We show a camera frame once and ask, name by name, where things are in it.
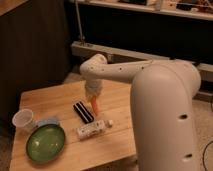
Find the cable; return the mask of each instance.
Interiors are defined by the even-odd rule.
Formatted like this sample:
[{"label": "cable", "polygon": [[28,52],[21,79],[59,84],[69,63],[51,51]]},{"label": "cable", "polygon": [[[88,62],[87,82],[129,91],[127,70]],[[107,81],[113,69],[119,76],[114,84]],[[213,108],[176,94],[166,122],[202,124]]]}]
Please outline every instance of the cable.
[{"label": "cable", "polygon": [[206,154],[207,148],[208,148],[211,144],[213,144],[213,141],[210,141],[210,142],[205,146],[205,148],[204,148],[204,150],[203,150],[202,162],[203,162],[203,167],[204,167],[205,171],[208,171],[208,169],[207,169],[207,167],[206,167],[206,163],[205,163],[205,154]]}]

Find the shelf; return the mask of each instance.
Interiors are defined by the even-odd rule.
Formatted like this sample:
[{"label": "shelf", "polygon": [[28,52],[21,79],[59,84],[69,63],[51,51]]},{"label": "shelf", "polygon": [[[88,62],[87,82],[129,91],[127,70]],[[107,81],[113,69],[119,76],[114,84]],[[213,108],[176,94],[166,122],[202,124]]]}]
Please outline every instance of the shelf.
[{"label": "shelf", "polygon": [[162,5],[164,8],[158,7],[158,5],[136,5],[136,4],[129,4],[129,3],[122,3],[116,1],[109,1],[109,0],[78,0],[79,4],[85,5],[94,5],[100,7],[108,7],[108,8],[116,8],[116,9],[123,9],[123,10],[131,10],[137,12],[148,12],[148,13],[155,13],[161,15],[170,15],[170,16],[178,16],[178,17],[187,17],[187,18],[194,18],[194,19],[202,19],[202,20],[209,20],[213,21],[213,14],[209,13],[201,13],[196,11],[183,11],[183,10],[172,10],[169,7],[166,9],[165,4]]}]

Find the black object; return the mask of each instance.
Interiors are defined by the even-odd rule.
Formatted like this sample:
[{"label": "black object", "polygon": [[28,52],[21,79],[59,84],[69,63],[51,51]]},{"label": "black object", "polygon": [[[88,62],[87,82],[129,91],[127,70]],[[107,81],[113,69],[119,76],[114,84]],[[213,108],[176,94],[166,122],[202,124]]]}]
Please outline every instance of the black object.
[{"label": "black object", "polygon": [[87,108],[84,106],[84,104],[82,102],[78,102],[78,103],[74,104],[73,108],[85,124],[94,121],[94,117],[87,110]]}]

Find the wooden table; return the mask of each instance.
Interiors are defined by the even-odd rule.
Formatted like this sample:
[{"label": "wooden table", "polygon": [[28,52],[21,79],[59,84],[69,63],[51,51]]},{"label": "wooden table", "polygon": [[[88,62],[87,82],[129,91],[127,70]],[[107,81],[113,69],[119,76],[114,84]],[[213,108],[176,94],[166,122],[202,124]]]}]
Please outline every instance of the wooden table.
[{"label": "wooden table", "polygon": [[58,158],[45,165],[31,163],[25,153],[29,134],[16,130],[10,170],[84,170],[119,160],[136,153],[130,107],[130,85],[103,81],[103,91],[99,97],[100,114],[96,119],[112,119],[114,125],[85,141],[79,141],[76,128],[83,125],[73,110],[79,100],[85,101],[84,81],[24,92],[20,108],[33,110],[34,118],[41,120],[57,116],[66,133],[66,144]]}]

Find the wall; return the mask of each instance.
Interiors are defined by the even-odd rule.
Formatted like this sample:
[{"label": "wall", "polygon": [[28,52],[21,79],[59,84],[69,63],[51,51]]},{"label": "wall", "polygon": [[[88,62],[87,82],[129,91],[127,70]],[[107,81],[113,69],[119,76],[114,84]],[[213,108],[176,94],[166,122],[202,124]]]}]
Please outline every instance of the wall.
[{"label": "wall", "polygon": [[69,45],[61,0],[31,0],[0,17],[1,126],[11,126],[21,92],[64,79]]}]

